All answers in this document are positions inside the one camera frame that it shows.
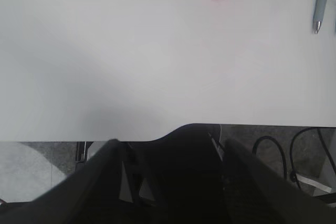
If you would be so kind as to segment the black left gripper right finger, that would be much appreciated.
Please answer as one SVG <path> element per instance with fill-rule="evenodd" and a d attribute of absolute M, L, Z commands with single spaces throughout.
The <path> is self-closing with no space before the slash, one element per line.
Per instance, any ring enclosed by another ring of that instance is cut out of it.
<path fill-rule="evenodd" d="M 223 166 L 232 223 L 335 223 L 335 209 L 291 186 L 234 140 L 225 142 Z"/>

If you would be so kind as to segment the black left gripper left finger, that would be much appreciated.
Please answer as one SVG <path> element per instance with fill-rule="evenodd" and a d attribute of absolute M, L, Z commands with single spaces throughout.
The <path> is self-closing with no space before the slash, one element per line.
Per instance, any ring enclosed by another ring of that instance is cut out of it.
<path fill-rule="evenodd" d="M 109 140 L 59 185 L 31 202 L 1 206 L 1 223 L 100 223 L 119 200 L 120 142 Z"/>

